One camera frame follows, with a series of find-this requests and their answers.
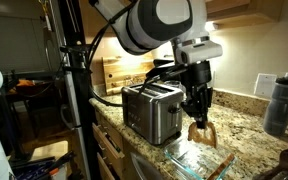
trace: toaster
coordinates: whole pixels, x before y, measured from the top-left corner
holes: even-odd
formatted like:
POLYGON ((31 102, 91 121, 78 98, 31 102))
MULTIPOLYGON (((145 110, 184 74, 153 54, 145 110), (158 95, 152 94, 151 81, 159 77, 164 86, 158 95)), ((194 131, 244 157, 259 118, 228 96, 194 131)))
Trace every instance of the toaster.
POLYGON ((123 121, 150 144, 162 144, 182 130, 181 89, 153 83, 138 95, 142 84, 122 88, 123 121))

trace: glass plate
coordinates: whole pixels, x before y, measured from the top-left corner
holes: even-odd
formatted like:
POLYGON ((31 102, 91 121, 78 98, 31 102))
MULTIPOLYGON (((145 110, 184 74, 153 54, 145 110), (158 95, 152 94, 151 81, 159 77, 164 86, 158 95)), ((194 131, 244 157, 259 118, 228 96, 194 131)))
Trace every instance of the glass plate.
MULTIPOLYGON (((187 134, 167 145, 164 149, 166 157, 172 160, 177 167, 177 172, 184 179, 207 179, 225 161, 231 152, 223 146, 217 149, 187 140, 187 134)), ((225 173, 236 161, 236 157, 229 162, 216 180, 223 179, 225 173)))

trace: wooden cutting board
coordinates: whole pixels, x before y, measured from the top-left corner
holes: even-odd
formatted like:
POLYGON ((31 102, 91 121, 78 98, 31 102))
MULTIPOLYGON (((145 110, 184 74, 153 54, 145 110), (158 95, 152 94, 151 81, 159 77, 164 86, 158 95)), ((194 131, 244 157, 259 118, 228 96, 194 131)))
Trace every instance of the wooden cutting board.
POLYGON ((146 73, 153 69, 152 58, 102 58, 106 94, 121 92, 123 86, 144 82, 146 73))

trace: kitchen counter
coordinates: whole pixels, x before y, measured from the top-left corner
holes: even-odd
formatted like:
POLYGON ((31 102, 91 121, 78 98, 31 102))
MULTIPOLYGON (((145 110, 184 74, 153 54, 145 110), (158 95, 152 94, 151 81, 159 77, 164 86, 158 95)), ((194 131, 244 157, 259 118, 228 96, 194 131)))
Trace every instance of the kitchen counter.
MULTIPOLYGON (((114 103, 122 101, 121 95, 104 99, 114 103)), ((179 179, 174 170, 175 166, 163 152, 163 148, 175 137, 162 145, 153 146, 123 123, 122 108, 105 106, 95 99, 90 99, 90 103, 124 139, 162 173, 165 179, 179 179)), ((225 179, 252 179, 254 175, 275 167, 280 152, 288 149, 287 142, 263 131, 262 118, 258 116, 212 104, 208 117, 215 125, 218 144, 230 149, 237 156, 237 161, 227 172, 225 179)), ((183 112, 182 132, 187 132, 192 122, 183 112)))

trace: water bottle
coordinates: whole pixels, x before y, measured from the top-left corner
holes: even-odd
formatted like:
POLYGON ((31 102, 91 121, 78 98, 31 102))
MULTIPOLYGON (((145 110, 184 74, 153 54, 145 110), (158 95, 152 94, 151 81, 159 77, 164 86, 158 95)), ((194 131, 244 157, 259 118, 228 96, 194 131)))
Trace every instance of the water bottle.
POLYGON ((264 117, 264 131, 273 136, 285 133, 288 123, 288 73, 277 78, 264 117))

